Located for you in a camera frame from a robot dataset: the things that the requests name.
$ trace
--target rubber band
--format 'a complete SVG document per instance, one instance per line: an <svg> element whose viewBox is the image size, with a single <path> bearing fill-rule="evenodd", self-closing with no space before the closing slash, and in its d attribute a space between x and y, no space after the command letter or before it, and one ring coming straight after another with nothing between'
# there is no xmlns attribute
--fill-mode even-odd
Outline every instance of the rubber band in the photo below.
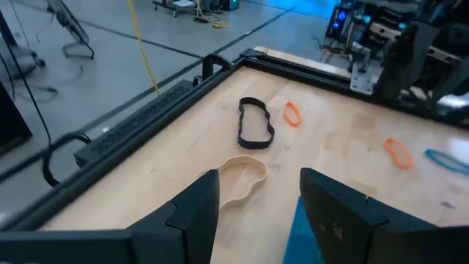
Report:
<svg viewBox="0 0 469 264"><path fill-rule="evenodd" d="M448 153L428 149L425 150L424 154L430 159L430 161L433 161L435 164L447 170L469 176L469 164L460 161Z"/></svg>
<svg viewBox="0 0 469 264"><path fill-rule="evenodd" d="M264 111L265 119L267 119L267 132L270 133L270 138L267 141L263 141L263 142L249 141L249 140L245 140L241 136L241 134L243 133L243 118L244 118L244 105L245 104L257 106ZM273 128L272 124L270 124L270 113L267 110L267 106L265 105L265 103L256 98L250 98L250 97L241 98L239 110L240 110L240 121L238 123L238 129L237 129L237 143L241 147L244 147L245 149L248 149L248 150L263 150L263 149L268 148L270 144L272 144L273 142L273 137L276 134L276 130Z"/></svg>
<svg viewBox="0 0 469 264"><path fill-rule="evenodd" d="M221 175L225 169L231 166L245 165L245 164L258 169L262 173L262 176L249 186L248 190L244 193L244 195L235 199L229 199L225 202L222 202L220 205L220 211L226 210L230 208L231 206L243 204L250 197L255 187L260 186L261 184L265 182L265 179L267 179L267 174L268 174L267 166L262 161L258 160L257 158L251 155L239 155L239 156L228 158L216 169L218 170L218 173Z"/></svg>
<svg viewBox="0 0 469 264"><path fill-rule="evenodd" d="M397 152L392 147L393 144L397 145L402 150L402 152L404 153L404 157L406 159L405 163L401 161L401 159L399 158L399 154L397 154ZM398 168L403 169L403 170L412 169L413 159L412 159L411 154L409 153L409 151L407 150L407 148L405 147L404 144L402 144L401 142L399 142L396 139L386 139L383 143L383 147L388 151L389 155L391 155L394 164Z"/></svg>
<svg viewBox="0 0 469 264"><path fill-rule="evenodd" d="M289 108L289 107L295 112L296 117L297 117L297 121L291 120L290 117L288 116L288 114L287 114L287 108ZM288 101L288 102L285 104L285 107L284 107L284 119L285 119L292 127L298 127L299 124L301 123L301 112L300 112L300 109L299 109L293 102Z"/></svg>

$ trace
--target beige rubber band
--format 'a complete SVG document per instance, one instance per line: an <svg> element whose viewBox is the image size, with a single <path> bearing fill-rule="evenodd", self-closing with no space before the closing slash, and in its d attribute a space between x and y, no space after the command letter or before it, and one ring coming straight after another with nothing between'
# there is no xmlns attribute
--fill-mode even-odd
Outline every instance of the beige rubber band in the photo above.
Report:
<svg viewBox="0 0 469 264"><path fill-rule="evenodd" d="M228 158L227 160L225 160L225 162L223 162L216 169L218 170L218 175L221 175L222 172L228 167L243 165L243 164L251 165L252 167L258 169L260 172L262 172L263 176L259 178L258 180L254 181L252 185L249 187L249 189L247 190L247 192L244 195L242 195L240 198L227 200L226 202L221 204L220 209L219 209L220 211L226 210L227 208L230 208L231 206L243 204L250 197L254 188L263 184L265 182L265 179L267 179L267 174L268 174L267 166L265 166L265 164L262 161L258 160L257 158L251 155L239 155L239 156Z"/></svg>

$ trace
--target blue light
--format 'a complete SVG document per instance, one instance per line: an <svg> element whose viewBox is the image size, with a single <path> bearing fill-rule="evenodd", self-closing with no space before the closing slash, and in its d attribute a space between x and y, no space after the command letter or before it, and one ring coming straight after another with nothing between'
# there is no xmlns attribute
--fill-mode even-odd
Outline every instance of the blue light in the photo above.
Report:
<svg viewBox="0 0 469 264"><path fill-rule="evenodd" d="M346 17L347 17L347 12L345 12L344 10L342 10L342 11L337 15L337 19L339 19L339 21L344 21Z"/></svg>
<svg viewBox="0 0 469 264"><path fill-rule="evenodd" d="M369 23L369 21L370 21L371 19L372 19L372 18L370 18L369 15L365 15L365 16L363 17L363 21L364 21L365 23Z"/></svg>

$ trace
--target wooden table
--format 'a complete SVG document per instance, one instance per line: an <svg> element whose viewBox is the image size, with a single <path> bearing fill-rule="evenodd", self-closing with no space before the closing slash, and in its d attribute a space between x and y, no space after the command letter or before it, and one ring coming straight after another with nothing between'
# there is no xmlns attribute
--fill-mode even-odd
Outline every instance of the wooden table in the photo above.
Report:
<svg viewBox="0 0 469 264"><path fill-rule="evenodd" d="M346 70L334 66L257 49L349 76ZM266 102L272 115L276 137L266 150L246 150L236 142L238 101L245 96ZM296 103L303 114L297 128L289 126L282 116L288 100ZM262 112L246 106L243 136L263 139L268 137L264 128ZM413 170L395 167L382 147L390 137L407 145L415 161ZM239 154L264 161L269 175L244 205L220 215L212 263L281 263L300 195L301 167L314 168L433 224L469 224L469 179L428 161L423 156L427 148L467 159L469 135L436 122L241 68L43 229L125 228L178 194L201 172ZM248 167L227 172L220 179L221 199L245 190L256 173Z"/></svg>

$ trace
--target concrete floor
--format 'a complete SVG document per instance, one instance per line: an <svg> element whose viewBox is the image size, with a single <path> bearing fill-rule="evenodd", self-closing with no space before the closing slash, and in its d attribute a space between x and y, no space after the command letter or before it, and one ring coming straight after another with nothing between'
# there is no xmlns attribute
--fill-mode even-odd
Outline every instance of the concrete floor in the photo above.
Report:
<svg viewBox="0 0 469 264"><path fill-rule="evenodd" d="M61 47L71 42L72 37L56 20L45 28L51 19L45 12L45 1L15 1L32 48L47 64L47 67L34 71L28 82L53 86L59 91L52 101L40 103L53 139L82 128L93 139L104 127L116 125L152 100L155 93L148 92L151 81L134 39L127 1L64 0L64 3L90 36L95 60L68 59L62 54ZM158 82L165 79L169 82L163 89L182 78L192 79L200 74L201 67L196 62L212 52L234 59L246 48L261 45L319 60L321 51L316 49L312 38L322 39L334 4L334 0L241 0L240 9L219 15L222 21L228 21L232 26L214 29L208 24L193 23L191 15L173 18L171 11L154 11L150 0L134 0L152 71ZM1 0L0 9L17 41L25 45L9 1ZM38 31L40 42L35 37ZM331 64L347 66L346 61L335 57ZM174 76L189 65L192 66L187 72ZM76 76L80 66L83 74L79 78L63 82ZM17 92L26 95L24 88L17 88ZM34 93L39 99L48 96L39 91ZM0 172L47 145L44 128L32 103L21 98L15 103L34 137L0 157ZM110 117L100 118L122 105L126 108ZM58 179L65 179L77 170L73 153L81 147L79 143L70 144L54 154L51 170ZM0 221L49 189L39 163L1 184Z"/></svg>

